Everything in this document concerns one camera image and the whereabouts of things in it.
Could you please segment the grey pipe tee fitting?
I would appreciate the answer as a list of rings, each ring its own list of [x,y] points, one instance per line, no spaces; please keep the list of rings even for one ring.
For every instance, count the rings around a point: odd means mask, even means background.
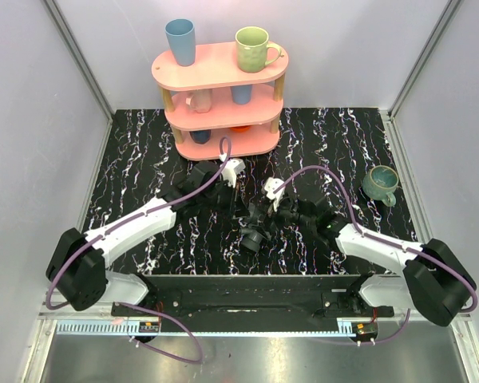
[[[246,226],[240,228],[240,234],[242,238],[240,240],[240,246],[250,251],[252,254],[257,254],[264,242],[267,240],[256,230],[256,225]]]

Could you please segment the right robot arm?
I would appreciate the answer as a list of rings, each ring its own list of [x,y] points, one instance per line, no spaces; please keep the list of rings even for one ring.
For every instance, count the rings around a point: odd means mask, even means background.
[[[475,308],[477,285],[456,255],[441,240],[410,242],[369,230],[308,200],[266,199],[248,207],[250,233],[244,247],[257,252],[262,239],[277,229],[296,226],[346,256],[364,259],[388,275],[359,277],[346,296],[347,309],[364,316],[373,308],[416,310],[437,326],[448,326],[462,312]]]

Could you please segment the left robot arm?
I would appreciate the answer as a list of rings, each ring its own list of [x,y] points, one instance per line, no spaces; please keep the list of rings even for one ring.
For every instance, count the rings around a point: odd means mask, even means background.
[[[127,302],[136,314],[151,314],[156,288],[138,274],[109,268],[127,251],[203,208],[234,213],[237,177],[244,169],[240,159],[200,161],[187,176],[117,221],[85,233],[65,231],[46,270],[49,291],[58,291],[76,311],[97,303]]]

